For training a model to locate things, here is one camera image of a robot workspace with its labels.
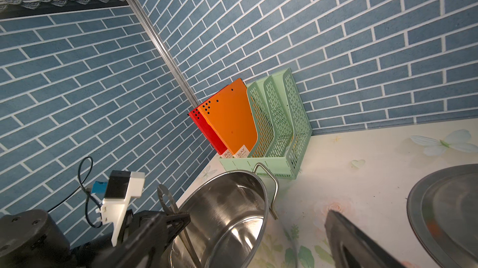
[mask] floral countertop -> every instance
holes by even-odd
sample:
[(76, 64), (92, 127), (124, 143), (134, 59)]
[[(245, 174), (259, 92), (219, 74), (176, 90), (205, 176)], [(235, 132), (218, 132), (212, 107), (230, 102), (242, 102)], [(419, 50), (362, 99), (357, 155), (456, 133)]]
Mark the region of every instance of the floral countertop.
[[(416, 182), (434, 171), (478, 163), (474, 145), (478, 119), (312, 136), (297, 179), (280, 180), (276, 201), (299, 266), (333, 267), (324, 228), (332, 209), (406, 267), (438, 267), (409, 225), (407, 197)], [(216, 155), (178, 204), (224, 171)], [(272, 194), (273, 183), (262, 179)]]

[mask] perforated divider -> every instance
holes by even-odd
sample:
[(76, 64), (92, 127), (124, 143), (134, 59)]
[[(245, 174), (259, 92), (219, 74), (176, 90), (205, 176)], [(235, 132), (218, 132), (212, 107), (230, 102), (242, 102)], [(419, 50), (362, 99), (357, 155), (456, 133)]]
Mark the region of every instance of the perforated divider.
[(264, 81), (264, 92), (274, 131), (274, 138), (265, 156), (283, 157), (285, 149), (291, 142), (294, 130), (272, 76), (267, 77)]
[(266, 102), (260, 93), (257, 82), (252, 83), (247, 88), (250, 109), (257, 130), (257, 142), (249, 153), (249, 157), (263, 157), (274, 137), (271, 118)]
[[(277, 95), (273, 93), (273, 87), (270, 85), (271, 82), (276, 87), (279, 101), (282, 102), (283, 115), (278, 113), (281, 111), (281, 108), (280, 104), (278, 104)], [(260, 101), (259, 97), (261, 96), (263, 97), (262, 101), (264, 101), (265, 98), (266, 102), (264, 102), (264, 104), (267, 103), (268, 106), (267, 110), (269, 111), (268, 114), (272, 123), (273, 133), (271, 135), (271, 145), (265, 154), (267, 155), (269, 151), (271, 151), (271, 154), (279, 156), (251, 157), (251, 155), (249, 155), (247, 158), (219, 159), (219, 161), (225, 170), (244, 169), (249, 171), (252, 171), (254, 166), (258, 162), (261, 162), (265, 164), (276, 177), (295, 179), (299, 172), (310, 136), (312, 135), (312, 128), (305, 114), (305, 109), (303, 108), (302, 100), (299, 96), (299, 91), (297, 90), (290, 68), (257, 80), (254, 84), (249, 85), (248, 88), (251, 88), (250, 92), (248, 89), (248, 96), (250, 93), (254, 93), (256, 95), (255, 97), (257, 97), (254, 99), (249, 97), (251, 109), (257, 107), (255, 107), (254, 104), (259, 104), (258, 101)], [(287, 127), (287, 124), (285, 124), (287, 120), (289, 120), (291, 124), (290, 127)], [(256, 123), (256, 129), (259, 134), (261, 126), (258, 124), (256, 117), (254, 117), (254, 122)], [(285, 139), (287, 132), (290, 131), (291, 128), (291, 135)], [(279, 140), (281, 134), (284, 135), (283, 141)], [(282, 150), (281, 145), (286, 146), (285, 153), (283, 152), (282, 154), (279, 152)], [(258, 170), (257, 175), (266, 176), (262, 169)]]
[(297, 175), (300, 164), (302, 163), (303, 155), (307, 149), (307, 145), (312, 135), (312, 127), (303, 108), (302, 100), (297, 90), (296, 82), (292, 77), (290, 70), (287, 70), (282, 75), (285, 95), (289, 104), (290, 116), (292, 118), (292, 125), (294, 128), (294, 137), (292, 138), (289, 151), (285, 157), (291, 163), (292, 174)]

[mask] blue brick wall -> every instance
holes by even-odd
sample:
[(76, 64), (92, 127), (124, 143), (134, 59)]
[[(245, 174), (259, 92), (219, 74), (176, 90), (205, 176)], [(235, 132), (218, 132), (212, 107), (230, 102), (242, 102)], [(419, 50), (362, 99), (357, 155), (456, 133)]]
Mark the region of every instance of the blue brick wall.
[(139, 0), (197, 97), (293, 71), (314, 134), (478, 116), (478, 0)]
[[(129, 7), (3, 20), (0, 29), (0, 216), (56, 205), (78, 186), (86, 155), (95, 161), (87, 183), (142, 171), (144, 193), (130, 207), (159, 210), (158, 182), (179, 198), (214, 155)], [(73, 246), (111, 230), (88, 226), (84, 202), (78, 191), (50, 213)]]

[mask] stainless steel pot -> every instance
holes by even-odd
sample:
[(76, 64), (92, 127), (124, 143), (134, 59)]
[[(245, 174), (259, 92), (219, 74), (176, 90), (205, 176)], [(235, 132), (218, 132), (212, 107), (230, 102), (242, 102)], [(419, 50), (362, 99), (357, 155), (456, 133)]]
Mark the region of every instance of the stainless steel pot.
[[(264, 165), (258, 166), (276, 184), (271, 211), (264, 183), (245, 170), (212, 178), (179, 208), (191, 216), (186, 230), (201, 268), (297, 267), (292, 242), (280, 222), (272, 217), (277, 179)], [(172, 268), (196, 267), (178, 237), (163, 253), (162, 264)]]

